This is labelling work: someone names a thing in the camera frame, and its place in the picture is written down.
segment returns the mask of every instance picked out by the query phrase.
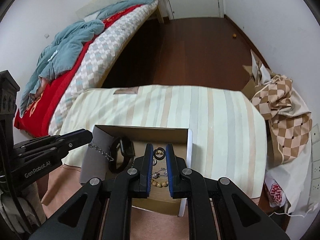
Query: checkered fabric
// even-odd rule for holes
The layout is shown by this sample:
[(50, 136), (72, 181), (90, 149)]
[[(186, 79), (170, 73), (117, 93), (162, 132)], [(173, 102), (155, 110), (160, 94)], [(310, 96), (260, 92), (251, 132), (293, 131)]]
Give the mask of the checkered fabric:
[(60, 133), (73, 102), (83, 91), (96, 88), (105, 71), (113, 66), (127, 41), (156, 10), (157, 5), (158, 0), (122, 16), (89, 46), (79, 69), (54, 111), (48, 130), (50, 135)]
[(269, 120), (270, 130), (276, 136), (281, 154), (278, 164), (292, 161), (298, 156), (308, 142), (312, 127), (310, 112), (291, 118), (279, 113), (280, 110), (292, 109), (291, 90), (292, 80), (277, 75), (251, 100), (264, 119)]

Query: open box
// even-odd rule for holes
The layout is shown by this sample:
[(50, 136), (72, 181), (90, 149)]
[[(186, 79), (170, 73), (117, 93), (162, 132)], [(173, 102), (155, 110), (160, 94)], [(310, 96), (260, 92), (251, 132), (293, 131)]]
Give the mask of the open box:
[[(128, 127), (112, 125), (95, 125), (92, 131), (93, 142), (108, 152), (109, 146), (114, 138), (127, 136), (134, 146), (136, 157), (144, 155), (146, 144), (152, 143), (153, 148), (162, 147), (171, 143), (176, 156), (184, 158), (187, 167), (191, 166), (192, 155), (192, 131), (183, 128), (150, 128), (150, 127)], [(108, 179), (108, 160), (100, 152), (88, 148), (84, 157), (80, 183), (85, 183), (93, 177), (102, 180)], [(166, 159), (157, 161), (153, 166), (152, 173), (166, 168)], [(158, 182), (167, 181), (168, 178), (160, 177)], [(169, 193), (169, 187), (151, 186), (150, 196), (147, 199), (133, 199), (132, 205), (162, 214), (183, 216), (186, 199), (172, 199)]]

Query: white cable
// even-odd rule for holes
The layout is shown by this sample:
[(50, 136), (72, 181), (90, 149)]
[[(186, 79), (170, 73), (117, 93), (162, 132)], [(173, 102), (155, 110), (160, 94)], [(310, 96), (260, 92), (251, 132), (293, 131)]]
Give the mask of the white cable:
[(289, 217), (303, 217), (305, 218), (306, 215), (309, 213), (309, 211), (311, 211), (311, 208), (307, 211), (307, 213), (305, 215), (289, 215), (287, 213), (277, 213), (277, 212), (273, 212), (271, 215), (269, 215), (269, 217), (271, 217), (273, 214), (276, 214), (276, 215), (287, 215)]

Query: blue gripper pad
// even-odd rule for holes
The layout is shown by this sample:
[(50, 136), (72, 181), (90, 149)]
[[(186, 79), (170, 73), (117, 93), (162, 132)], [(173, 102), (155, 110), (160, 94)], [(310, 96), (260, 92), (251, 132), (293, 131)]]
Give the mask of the blue gripper pad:
[(169, 192), (170, 196), (173, 197), (173, 178), (172, 178), (172, 165), (171, 165), (171, 156), (174, 156), (173, 148), (167, 145), (165, 147), (165, 160), (167, 163), (167, 173), (168, 173), (168, 182), (169, 182)]
[(152, 162), (153, 162), (153, 145), (151, 144), (148, 162), (148, 173), (147, 173), (147, 195), (149, 196), (151, 190), (151, 176), (152, 176)]

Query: floor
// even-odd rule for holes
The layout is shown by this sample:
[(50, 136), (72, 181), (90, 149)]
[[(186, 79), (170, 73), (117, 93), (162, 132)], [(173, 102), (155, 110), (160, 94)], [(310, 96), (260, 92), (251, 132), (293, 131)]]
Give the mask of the floor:
[(160, 84), (241, 90), (249, 79), (242, 65), (251, 65), (250, 47), (227, 19), (179, 19), (167, 25), (149, 20), (103, 87)]

